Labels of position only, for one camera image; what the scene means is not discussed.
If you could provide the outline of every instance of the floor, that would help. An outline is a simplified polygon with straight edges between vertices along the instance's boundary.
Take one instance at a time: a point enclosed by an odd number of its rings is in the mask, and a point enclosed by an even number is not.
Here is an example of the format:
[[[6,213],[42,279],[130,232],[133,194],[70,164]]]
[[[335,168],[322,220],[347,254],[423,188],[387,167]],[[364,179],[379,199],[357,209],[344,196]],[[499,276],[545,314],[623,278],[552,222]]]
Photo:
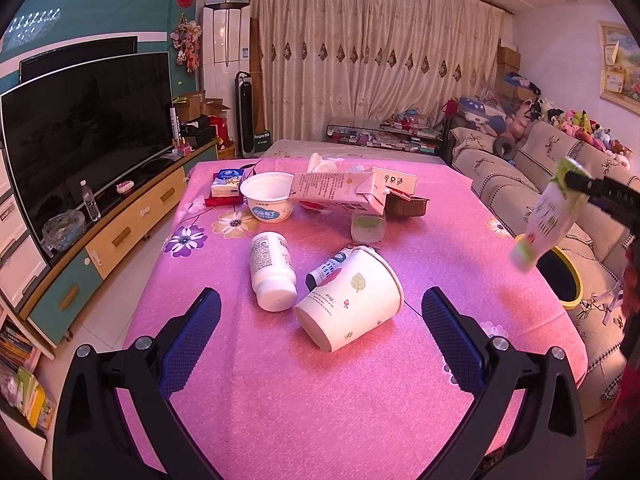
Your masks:
[[[71,327],[74,338],[62,342],[56,348],[56,359],[41,358],[36,375],[47,392],[55,399],[60,398],[62,386],[71,359],[82,344],[92,345],[98,352],[120,350],[136,310],[146,281],[162,250],[168,235],[174,211],[169,212],[149,232],[148,240],[141,240],[127,257],[104,281]],[[42,461],[42,472],[52,480],[51,454],[53,428],[47,434],[47,444]]]

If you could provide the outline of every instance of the paper cup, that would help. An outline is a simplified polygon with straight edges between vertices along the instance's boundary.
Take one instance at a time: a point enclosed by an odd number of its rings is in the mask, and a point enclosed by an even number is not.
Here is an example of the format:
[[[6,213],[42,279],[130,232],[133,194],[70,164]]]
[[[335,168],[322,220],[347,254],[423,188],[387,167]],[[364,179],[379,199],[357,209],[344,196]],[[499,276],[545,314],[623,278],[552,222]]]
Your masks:
[[[391,318],[404,293],[393,269],[371,248],[359,246],[295,306],[300,325],[327,352]]]
[[[258,220],[276,224],[289,218],[293,211],[294,202],[289,199],[292,181],[290,173],[258,173],[240,185],[240,193]]]

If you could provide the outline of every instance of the curtain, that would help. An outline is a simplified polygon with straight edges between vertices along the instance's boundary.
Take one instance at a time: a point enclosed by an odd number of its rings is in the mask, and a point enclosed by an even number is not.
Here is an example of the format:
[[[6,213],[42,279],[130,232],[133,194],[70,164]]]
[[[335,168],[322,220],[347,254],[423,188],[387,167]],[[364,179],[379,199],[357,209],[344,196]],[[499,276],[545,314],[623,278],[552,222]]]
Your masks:
[[[483,94],[504,11],[479,0],[370,0],[356,116],[415,108],[435,122],[452,96]]]
[[[273,140],[323,140],[332,118],[354,116],[367,4],[252,0]]]
[[[332,119],[386,120],[483,94],[504,11],[479,0],[252,0],[267,128],[324,140]]]

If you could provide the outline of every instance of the silver bolt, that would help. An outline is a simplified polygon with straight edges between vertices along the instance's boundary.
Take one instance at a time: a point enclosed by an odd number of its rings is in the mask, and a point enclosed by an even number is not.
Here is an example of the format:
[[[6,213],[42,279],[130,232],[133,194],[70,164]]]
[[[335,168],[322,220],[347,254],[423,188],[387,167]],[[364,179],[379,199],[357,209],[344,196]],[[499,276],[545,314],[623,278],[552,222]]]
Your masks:
[[[136,339],[136,348],[138,350],[146,350],[151,346],[153,340],[148,335],[143,335]]]
[[[555,357],[556,359],[560,360],[560,361],[562,361],[562,359],[564,359],[564,356],[565,356],[565,354],[564,354],[564,350],[562,350],[562,349],[561,349],[560,347],[558,347],[558,346],[554,346],[554,347],[551,349],[551,355],[552,355],[553,357]]]
[[[82,345],[82,346],[79,346],[78,349],[76,350],[76,355],[78,357],[87,357],[90,351],[91,351],[91,347],[89,345]]]
[[[500,350],[501,352],[509,348],[509,342],[503,337],[494,337],[492,344],[496,350]]]

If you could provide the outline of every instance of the black tower fan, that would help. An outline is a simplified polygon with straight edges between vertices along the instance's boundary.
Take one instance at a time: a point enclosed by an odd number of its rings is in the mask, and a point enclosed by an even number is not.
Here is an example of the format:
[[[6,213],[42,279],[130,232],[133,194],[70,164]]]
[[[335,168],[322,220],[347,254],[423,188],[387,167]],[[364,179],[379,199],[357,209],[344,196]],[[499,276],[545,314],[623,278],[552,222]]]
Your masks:
[[[239,155],[251,158],[255,153],[254,108],[252,82],[247,72],[236,74],[236,128],[238,129]]]

